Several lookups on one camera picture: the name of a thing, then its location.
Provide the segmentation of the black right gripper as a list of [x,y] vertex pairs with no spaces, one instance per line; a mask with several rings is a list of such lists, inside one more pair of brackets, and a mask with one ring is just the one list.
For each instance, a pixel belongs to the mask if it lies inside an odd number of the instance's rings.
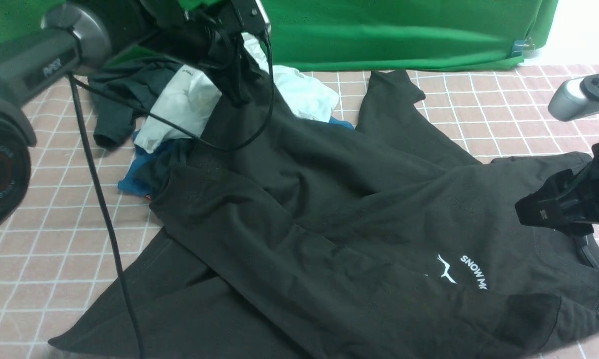
[[522,225],[558,230],[575,237],[593,233],[599,225],[599,143],[582,170],[563,170],[514,205]]

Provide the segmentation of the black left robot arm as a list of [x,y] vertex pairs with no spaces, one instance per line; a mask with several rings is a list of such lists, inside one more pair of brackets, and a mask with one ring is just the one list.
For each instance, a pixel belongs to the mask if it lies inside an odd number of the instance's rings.
[[0,44],[0,226],[30,184],[37,137],[22,107],[62,77],[87,75],[135,45],[202,70],[234,105],[256,64],[244,33],[268,39],[260,0],[220,0],[186,10],[177,0],[68,0],[45,14],[41,30]]

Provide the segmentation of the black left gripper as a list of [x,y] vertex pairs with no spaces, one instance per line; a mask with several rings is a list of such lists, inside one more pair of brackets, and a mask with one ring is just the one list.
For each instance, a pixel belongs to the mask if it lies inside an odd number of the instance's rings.
[[185,20],[185,63],[202,70],[233,105],[247,104],[245,82],[259,76],[252,70],[244,48],[243,33],[229,33],[219,16],[188,14]]

